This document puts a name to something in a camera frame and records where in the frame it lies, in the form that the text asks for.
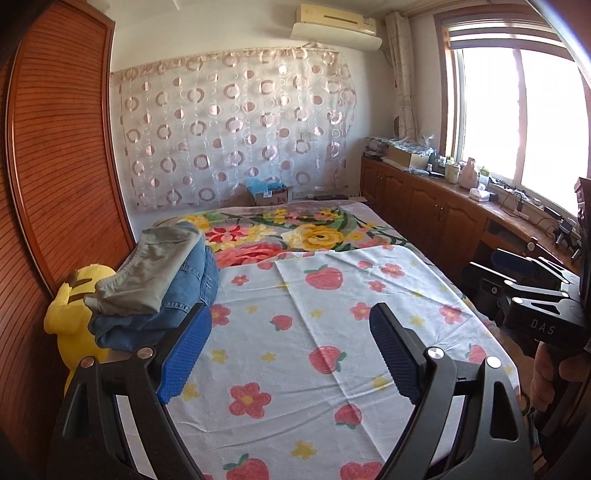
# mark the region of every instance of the wooden countertop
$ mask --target wooden countertop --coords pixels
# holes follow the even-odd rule
[[[453,193],[462,197],[467,202],[471,202],[474,205],[480,207],[484,210],[487,216],[495,220],[496,222],[500,223],[502,226],[506,227],[508,230],[516,234],[520,237],[523,241],[529,242],[531,237],[536,237],[538,239],[538,243],[542,245],[544,248],[549,250],[553,255],[560,259],[562,263],[564,263],[565,267],[572,270],[574,273],[579,274],[579,265],[580,260],[577,260],[574,264],[571,263],[570,257],[573,255],[571,250],[567,249],[566,246],[560,245],[558,248],[554,245],[554,236],[550,233],[546,233],[543,228],[539,228],[536,225],[533,225],[526,220],[523,220],[519,217],[511,216],[506,210],[501,208],[501,204],[497,202],[477,202],[471,199],[468,195],[469,191],[463,187],[460,187],[457,184],[449,183],[443,179],[436,179],[434,177],[423,177],[420,175],[413,175],[407,171],[399,170],[396,167],[388,165],[387,163],[378,162],[376,160],[371,160],[370,158],[363,157],[364,160],[370,161],[373,163],[380,163],[383,167],[391,168],[396,170],[403,175],[408,175],[413,179],[419,179],[424,182],[431,183],[434,187],[445,190],[447,192]],[[551,225],[551,222],[545,221],[541,223],[548,228]]]

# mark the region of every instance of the blue gripper pad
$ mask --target blue gripper pad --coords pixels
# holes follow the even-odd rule
[[[203,305],[162,364],[160,387],[156,395],[163,404],[166,405],[183,391],[211,331],[212,312]]]
[[[383,303],[372,307],[369,313],[369,330],[398,391],[413,405],[418,405],[423,397],[421,367],[426,365],[420,347]]]
[[[531,277],[535,274],[535,265],[529,258],[520,257],[504,250],[495,250],[491,254],[491,262],[496,268],[504,268],[524,277]]]

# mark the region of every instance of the white wall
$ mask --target white wall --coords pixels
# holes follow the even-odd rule
[[[300,0],[203,0],[199,5],[183,8],[137,22],[115,24],[111,71],[151,61],[209,51],[248,47],[300,46],[305,42],[290,40]],[[351,48],[342,51],[355,90],[357,105],[355,119],[348,136],[347,177],[350,191],[359,187],[361,153],[367,135],[389,137],[394,120],[395,90],[392,69],[381,51],[366,53]],[[122,183],[128,166],[118,160]],[[148,226],[154,215],[140,214],[128,208],[130,221],[137,236]],[[175,215],[166,210],[159,216]]]
[[[414,115],[419,137],[434,135],[431,144],[436,149],[439,149],[441,134],[441,73],[433,15],[446,10],[487,3],[526,4],[523,0],[491,0],[490,2],[475,0],[410,19],[415,68]]]

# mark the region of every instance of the ceiling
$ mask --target ceiling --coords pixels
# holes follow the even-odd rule
[[[182,10],[194,5],[217,0],[87,0],[89,4],[111,17],[115,22],[127,24],[169,12]],[[419,7],[437,0],[316,0],[310,3],[330,5],[351,10],[366,16],[381,19],[386,14]]]

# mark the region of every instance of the metal screw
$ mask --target metal screw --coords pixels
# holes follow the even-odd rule
[[[491,368],[500,368],[501,367],[501,361],[495,356],[487,356],[486,363]]]
[[[145,346],[143,348],[140,348],[137,353],[138,357],[140,357],[142,360],[146,360],[147,358],[150,358],[153,354],[154,354],[154,351],[149,346]]]
[[[443,353],[443,350],[441,350],[438,346],[432,346],[429,350],[427,350],[427,353],[431,358],[435,360],[439,360],[443,357],[443,355],[445,355],[445,353]]]
[[[91,356],[86,356],[80,361],[80,366],[82,368],[89,368],[95,364],[95,359]]]

